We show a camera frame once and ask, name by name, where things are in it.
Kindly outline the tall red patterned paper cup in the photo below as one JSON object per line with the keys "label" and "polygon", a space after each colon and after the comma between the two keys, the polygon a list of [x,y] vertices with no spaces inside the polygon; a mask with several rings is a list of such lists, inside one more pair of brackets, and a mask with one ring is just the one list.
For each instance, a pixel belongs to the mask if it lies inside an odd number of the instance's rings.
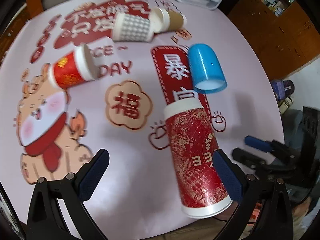
{"label": "tall red patterned paper cup", "polygon": [[214,167],[219,146],[198,98],[175,101],[164,109],[182,211],[190,218],[218,215],[232,203]]}

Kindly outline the blue plastic cup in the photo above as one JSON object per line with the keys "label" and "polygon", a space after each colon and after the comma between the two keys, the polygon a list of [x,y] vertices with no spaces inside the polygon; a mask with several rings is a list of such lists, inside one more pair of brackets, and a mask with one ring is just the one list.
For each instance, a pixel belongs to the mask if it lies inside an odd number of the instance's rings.
{"label": "blue plastic cup", "polygon": [[201,94],[218,93],[227,88],[227,81],[213,49],[202,43],[188,50],[193,89]]}

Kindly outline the small red paper cup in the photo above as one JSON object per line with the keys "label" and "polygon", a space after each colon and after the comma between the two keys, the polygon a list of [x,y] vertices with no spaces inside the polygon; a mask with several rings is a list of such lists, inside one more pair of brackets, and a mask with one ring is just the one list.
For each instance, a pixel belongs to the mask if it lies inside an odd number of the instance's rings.
{"label": "small red paper cup", "polygon": [[97,80],[99,67],[95,65],[88,46],[84,43],[58,59],[48,69],[53,87],[67,90],[85,82]]}

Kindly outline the grey checked paper cup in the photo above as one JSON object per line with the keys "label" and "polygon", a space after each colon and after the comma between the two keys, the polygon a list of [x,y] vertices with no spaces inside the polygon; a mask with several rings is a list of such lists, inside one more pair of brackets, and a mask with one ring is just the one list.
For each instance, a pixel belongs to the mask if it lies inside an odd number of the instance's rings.
{"label": "grey checked paper cup", "polygon": [[119,12],[116,14],[111,38],[115,42],[150,42],[154,32],[150,20],[141,16]]}

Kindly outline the brown sleeved paper cup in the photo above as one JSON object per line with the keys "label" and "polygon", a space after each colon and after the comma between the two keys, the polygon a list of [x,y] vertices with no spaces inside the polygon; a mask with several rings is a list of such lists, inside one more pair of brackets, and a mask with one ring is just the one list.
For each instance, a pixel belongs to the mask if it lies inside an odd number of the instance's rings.
{"label": "brown sleeved paper cup", "polygon": [[183,14],[163,8],[152,9],[149,13],[149,21],[156,34],[180,30],[187,23]]}

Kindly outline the pink printed tablecloth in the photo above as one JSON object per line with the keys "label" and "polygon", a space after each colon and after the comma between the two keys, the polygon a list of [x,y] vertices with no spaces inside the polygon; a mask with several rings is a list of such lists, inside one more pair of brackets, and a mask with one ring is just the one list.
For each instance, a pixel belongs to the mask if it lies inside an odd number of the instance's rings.
{"label": "pink printed tablecloth", "polygon": [[[146,16],[170,5],[187,18],[189,38],[157,35],[151,42],[113,42],[116,12]],[[67,90],[46,81],[28,98],[23,84],[45,63],[88,45],[101,78]],[[164,107],[192,96],[187,48],[216,53],[227,81],[200,95],[218,145],[230,154],[244,137],[283,141],[278,106],[256,54],[219,10],[174,0],[70,0],[29,20],[1,65],[1,184],[26,222],[35,181],[75,172],[104,148],[110,164],[85,202],[109,239],[143,239],[192,222],[181,200],[164,127]]]}

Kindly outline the dark wooden shelf cabinet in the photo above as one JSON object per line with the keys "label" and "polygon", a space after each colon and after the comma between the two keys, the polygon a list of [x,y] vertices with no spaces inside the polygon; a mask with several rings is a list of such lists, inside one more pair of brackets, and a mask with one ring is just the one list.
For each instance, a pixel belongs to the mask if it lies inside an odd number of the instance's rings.
{"label": "dark wooden shelf cabinet", "polygon": [[294,0],[240,0],[228,18],[269,80],[285,78],[319,56],[319,32]]}

